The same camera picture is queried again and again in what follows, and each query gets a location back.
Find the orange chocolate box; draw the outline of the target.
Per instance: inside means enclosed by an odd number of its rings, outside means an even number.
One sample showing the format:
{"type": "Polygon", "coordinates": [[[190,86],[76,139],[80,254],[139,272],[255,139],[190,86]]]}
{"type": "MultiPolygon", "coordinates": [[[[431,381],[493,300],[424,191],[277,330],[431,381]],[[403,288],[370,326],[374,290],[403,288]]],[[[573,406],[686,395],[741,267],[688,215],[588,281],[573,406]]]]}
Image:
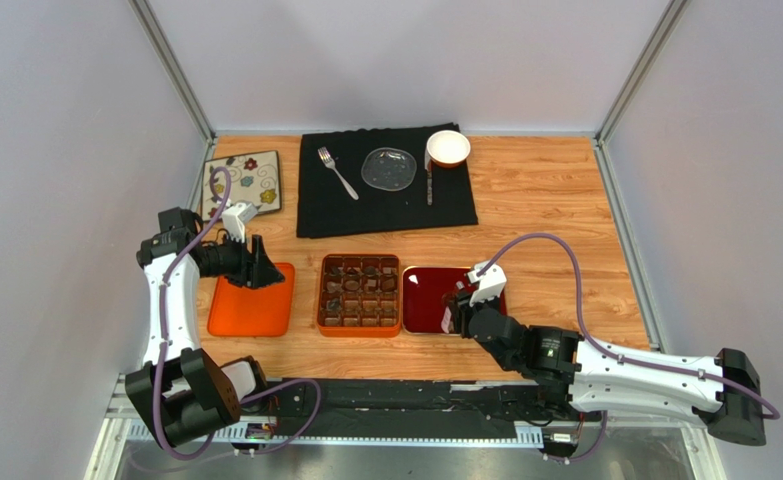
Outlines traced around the orange chocolate box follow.
{"type": "Polygon", "coordinates": [[[401,263],[400,259],[391,254],[330,254],[322,261],[319,297],[315,323],[320,333],[332,338],[392,338],[397,336],[402,329],[401,320],[401,263]],[[365,267],[372,266],[378,270],[378,275],[368,277],[363,274],[365,267]],[[357,267],[361,270],[359,277],[347,277],[345,271],[348,267],[357,267]],[[384,275],[383,267],[395,267],[397,275],[384,275]],[[349,279],[357,279],[361,282],[358,291],[345,291],[339,295],[330,295],[326,291],[326,283],[343,283],[349,279]],[[378,291],[365,293],[363,284],[367,279],[378,281],[378,291]],[[394,279],[397,290],[393,293],[384,293],[381,289],[382,282],[394,279]],[[339,298],[341,309],[328,311],[326,302],[333,298],[339,298]]]}

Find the pink handled metal tongs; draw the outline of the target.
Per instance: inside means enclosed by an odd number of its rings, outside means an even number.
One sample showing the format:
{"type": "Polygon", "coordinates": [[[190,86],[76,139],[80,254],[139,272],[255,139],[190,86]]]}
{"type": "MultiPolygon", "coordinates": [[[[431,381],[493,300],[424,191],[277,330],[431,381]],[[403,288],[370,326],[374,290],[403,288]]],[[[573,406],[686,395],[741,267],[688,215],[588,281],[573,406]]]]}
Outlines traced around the pink handled metal tongs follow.
{"type": "Polygon", "coordinates": [[[444,310],[440,326],[442,332],[445,334],[452,334],[454,332],[453,314],[449,308],[444,310]]]}

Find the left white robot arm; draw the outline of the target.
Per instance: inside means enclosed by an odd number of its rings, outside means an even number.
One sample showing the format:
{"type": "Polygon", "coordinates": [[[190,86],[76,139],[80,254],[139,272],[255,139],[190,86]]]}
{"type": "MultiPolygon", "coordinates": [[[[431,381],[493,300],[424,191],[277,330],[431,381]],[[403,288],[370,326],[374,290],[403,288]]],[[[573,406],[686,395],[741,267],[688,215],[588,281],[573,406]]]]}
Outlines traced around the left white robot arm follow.
{"type": "Polygon", "coordinates": [[[262,237],[246,234],[256,214],[251,203],[226,207],[221,216],[225,236],[206,242],[198,214],[166,210],[158,215],[159,232],[136,254],[149,289],[150,327],[143,364],[126,377],[126,395],[165,450],[235,424],[242,400],[266,384],[251,356],[217,365],[202,348],[197,325],[200,279],[251,290],[284,281],[262,237]]]}

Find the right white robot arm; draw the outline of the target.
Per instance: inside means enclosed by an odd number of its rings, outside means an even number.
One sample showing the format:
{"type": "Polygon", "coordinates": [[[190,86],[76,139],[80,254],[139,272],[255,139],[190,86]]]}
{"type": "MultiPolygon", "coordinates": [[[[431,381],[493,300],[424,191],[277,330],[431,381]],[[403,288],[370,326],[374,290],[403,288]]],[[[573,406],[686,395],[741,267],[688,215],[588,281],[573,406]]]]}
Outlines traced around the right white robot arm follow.
{"type": "Polygon", "coordinates": [[[748,356],[723,348],[714,356],[634,350],[571,330],[523,325],[497,300],[474,303],[459,291],[444,298],[449,332],[478,343],[504,371],[539,388],[554,413],[611,410],[703,425],[714,438],[763,446],[760,377],[748,356]]]}

